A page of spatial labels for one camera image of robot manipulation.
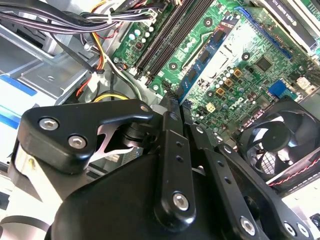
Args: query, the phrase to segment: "fan blade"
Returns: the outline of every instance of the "fan blade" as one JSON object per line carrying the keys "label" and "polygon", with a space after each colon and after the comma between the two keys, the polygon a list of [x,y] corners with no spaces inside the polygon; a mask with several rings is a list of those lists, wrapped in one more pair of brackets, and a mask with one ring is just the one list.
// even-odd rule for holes
{"label": "fan blade", "polygon": [[278,113],[282,118],[284,125],[295,133],[303,121],[303,115],[291,111],[281,111]]}
{"label": "fan blade", "polygon": [[303,145],[288,148],[288,156],[293,163],[298,162],[315,149],[316,139],[310,139]]}
{"label": "fan blade", "polygon": [[310,116],[304,114],[299,128],[294,133],[298,145],[304,145],[306,142],[316,139],[318,135],[319,128],[317,127],[316,122]]}
{"label": "fan blade", "polygon": [[255,167],[259,170],[262,170],[262,160],[264,159],[264,156],[266,155],[266,151],[261,155],[261,157],[256,161]]}
{"label": "fan blade", "polygon": [[279,174],[290,167],[287,163],[281,161],[278,155],[275,155],[274,174]]}
{"label": "fan blade", "polygon": [[277,128],[277,127],[284,127],[284,123],[282,121],[269,121],[262,123],[256,126],[256,129],[270,129],[270,128]]}

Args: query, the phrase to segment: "silver screw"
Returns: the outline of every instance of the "silver screw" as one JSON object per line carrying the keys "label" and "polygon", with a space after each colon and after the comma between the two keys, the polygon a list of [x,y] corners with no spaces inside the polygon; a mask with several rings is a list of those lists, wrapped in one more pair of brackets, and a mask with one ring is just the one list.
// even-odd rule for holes
{"label": "silver screw", "polygon": [[175,115],[174,113],[170,113],[170,117],[171,117],[173,120],[178,121],[178,117],[177,117],[177,115]]}
{"label": "silver screw", "polygon": [[189,208],[188,199],[181,193],[175,193],[173,195],[173,203],[181,211],[187,211]]}
{"label": "silver screw", "polygon": [[47,131],[53,131],[59,127],[58,122],[52,118],[41,119],[39,122],[39,125],[42,129],[47,130]]}
{"label": "silver screw", "polygon": [[201,127],[199,127],[199,126],[196,127],[196,130],[197,130],[199,133],[201,133],[201,134],[204,133],[204,130],[203,130]]}
{"label": "silver screw", "polygon": [[242,216],[240,218],[240,223],[243,229],[251,236],[256,234],[255,226],[246,217]]}
{"label": "silver screw", "polygon": [[83,149],[87,145],[86,140],[81,136],[71,136],[68,142],[69,145],[75,149]]}
{"label": "silver screw", "polygon": [[146,106],[141,105],[141,110],[145,112],[149,112],[149,109]]}
{"label": "silver screw", "polygon": [[224,148],[224,150],[225,150],[228,154],[231,153],[231,150],[230,150],[227,146],[223,146],[223,148]]}
{"label": "silver screw", "polygon": [[293,229],[293,227],[289,223],[285,222],[284,223],[284,227],[292,236],[296,236],[297,235],[295,230]]}
{"label": "silver screw", "polygon": [[307,229],[306,229],[303,225],[301,225],[300,223],[298,223],[297,226],[298,226],[300,232],[301,232],[303,235],[305,235],[307,238],[310,237],[309,232],[307,231]]}

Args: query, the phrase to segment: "blue slot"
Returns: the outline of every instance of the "blue slot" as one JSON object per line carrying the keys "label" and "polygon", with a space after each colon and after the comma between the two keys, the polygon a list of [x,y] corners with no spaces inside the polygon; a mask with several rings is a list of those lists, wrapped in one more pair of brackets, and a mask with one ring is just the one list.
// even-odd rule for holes
{"label": "blue slot", "polygon": [[3,123],[13,129],[17,129],[20,121],[20,116],[0,105],[0,123]]}
{"label": "blue slot", "polygon": [[237,6],[234,8],[234,10],[242,13],[246,19],[248,19],[283,55],[288,58],[289,60],[292,58],[292,56],[289,54],[289,52],[285,49],[283,49],[276,40],[273,39],[272,36],[270,36],[260,25],[259,23],[253,19],[253,17],[242,7]]}

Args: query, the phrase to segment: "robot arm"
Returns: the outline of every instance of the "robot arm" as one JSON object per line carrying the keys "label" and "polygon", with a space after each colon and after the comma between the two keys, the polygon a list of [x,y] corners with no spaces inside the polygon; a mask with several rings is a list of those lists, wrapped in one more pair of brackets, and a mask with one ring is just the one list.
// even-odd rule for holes
{"label": "robot arm", "polygon": [[[167,96],[152,108],[135,99],[33,108],[10,175],[57,210],[48,240],[312,239],[246,162],[212,139]],[[91,160],[132,147],[143,155],[88,183]]]}

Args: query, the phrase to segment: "black capacitor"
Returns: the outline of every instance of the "black capacitor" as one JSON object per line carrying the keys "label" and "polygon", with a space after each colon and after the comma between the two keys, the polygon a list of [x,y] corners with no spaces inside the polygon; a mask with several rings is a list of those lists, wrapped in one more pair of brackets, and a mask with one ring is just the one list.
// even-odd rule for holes
{"label": "black capacitor", "polygon": [[256,94],[254,91],[251,92],[251,96],[252,96],[254,99],[257,98],[257,94]]}
{"label": "black capacitor", "polygon": [[247,98],[248,98],[248,100],[250,101],[250,102],[252,102],[253,100],[254,100],[254,98],[251,96],[251,95],[248,95],[248,96],[246,96]]}
{"label": "black capacitor", "polygon": [[225,125],[224,123],[221,124],[221,128],[222,130],[226,130],[227,129],[227,125]]}

